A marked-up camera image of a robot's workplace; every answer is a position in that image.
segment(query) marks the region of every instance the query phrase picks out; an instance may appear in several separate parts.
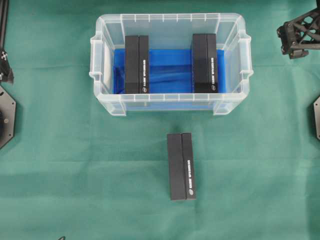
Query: printed label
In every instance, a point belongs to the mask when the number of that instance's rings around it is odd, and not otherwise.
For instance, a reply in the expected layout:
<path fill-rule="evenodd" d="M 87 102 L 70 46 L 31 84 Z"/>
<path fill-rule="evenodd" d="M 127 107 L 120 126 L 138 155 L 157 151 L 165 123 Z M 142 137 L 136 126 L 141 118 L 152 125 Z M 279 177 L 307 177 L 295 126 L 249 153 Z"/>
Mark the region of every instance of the printed label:
<path fill-rule="evenodd" d="M 212 85 L 214 85 L 215 82 L 215 59 L 211 58 L 211 77 L 212 77 Z"/>
<path fill-rule="evenodd" d="M 188 160 L 187 163 L 188 163 L 189 189 L 191 190 L 192 189 L 191 161 Z"/>
<path fill-rule="evenodd" d="M 143 86 L 145 87 L 147 85 L 146 80 L 146 60 L 143 60 Z"/>

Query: black hexagonal plate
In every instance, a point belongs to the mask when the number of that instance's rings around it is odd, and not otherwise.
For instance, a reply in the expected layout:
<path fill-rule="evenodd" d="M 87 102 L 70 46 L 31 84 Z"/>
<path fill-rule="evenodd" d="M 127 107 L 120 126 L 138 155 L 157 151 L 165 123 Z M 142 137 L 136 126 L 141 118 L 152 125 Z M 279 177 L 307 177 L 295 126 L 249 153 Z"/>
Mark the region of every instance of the black hexagonal plate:
<path fill-rule="evenodd" d="M 0 86 L 0 111 L 3 114 L 3 133 L 0 149 L 14 137 L 16 101 Z"/>

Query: green fabric surface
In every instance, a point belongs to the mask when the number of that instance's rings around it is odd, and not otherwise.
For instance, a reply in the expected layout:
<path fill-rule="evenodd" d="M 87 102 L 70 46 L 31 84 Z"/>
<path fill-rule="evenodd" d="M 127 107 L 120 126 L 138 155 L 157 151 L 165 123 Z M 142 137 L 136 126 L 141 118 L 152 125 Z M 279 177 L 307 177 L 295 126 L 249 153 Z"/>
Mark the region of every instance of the green fabric surface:
<path fill-rule="evenodd" d="M 315 0 L 11 0 L 15 137 L 0 150 L 0 239 L 318 240 L 320 51 L 289 60 L 276 29 Z M 229 115 L 113 117 L 89 77 L 103 14 L 238 13 L 248 97 Z M 172 202 L 167 134 L 191 132 L 197 200 Z"/>

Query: black rectangular box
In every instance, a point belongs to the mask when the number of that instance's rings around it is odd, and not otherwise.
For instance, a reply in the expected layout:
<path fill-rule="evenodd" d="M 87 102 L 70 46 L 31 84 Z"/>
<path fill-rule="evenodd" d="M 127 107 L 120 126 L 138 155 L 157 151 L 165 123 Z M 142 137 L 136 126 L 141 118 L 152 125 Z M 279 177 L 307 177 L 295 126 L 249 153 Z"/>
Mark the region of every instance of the black rectangular box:
<path fill-rule="evenodd" d="M 218 93 L 218 59 L 216 34 L 206 35 L 209 93 Z"/>
<path fill-rule="evenodd" d="M 171 200 L 195 200 L 196 182 L 191 133 L 167 135 Z"/>
<path fill-rule="evenodd" d="M 149 93 L 149 37 L 139 36 L 139 93 Z"/>
<path fill-rule="evenodd" d="M 216 34 L 193 34 L 192 77 L 195 93 L 218 93 Z"/>
<path fill-rule="evenodd" d="M 125 36 L 125 94 L 139 93 L 139 37 Z"/>
<path fill-rule="evenodd" d="M 208 93 L 207 35 L 192 35 L 192 76 L 194 92 Z"/>

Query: blue liner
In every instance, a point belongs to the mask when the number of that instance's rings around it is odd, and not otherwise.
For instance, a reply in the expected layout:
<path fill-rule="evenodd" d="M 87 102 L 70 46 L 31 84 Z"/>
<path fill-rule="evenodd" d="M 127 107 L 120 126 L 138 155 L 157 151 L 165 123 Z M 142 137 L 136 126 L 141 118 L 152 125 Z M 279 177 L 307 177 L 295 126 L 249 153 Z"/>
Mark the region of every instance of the blue liner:
<path fill-rule="evenodd" d="M 151 94 L 193 93 L 190 49 L 152 49 L 149 51 L 149 87 Z M 225 52 L 217 50 L 218 92 L 226 92 Z M 114 51 L 114 94 L 124 94 L 125 50 Z"/>

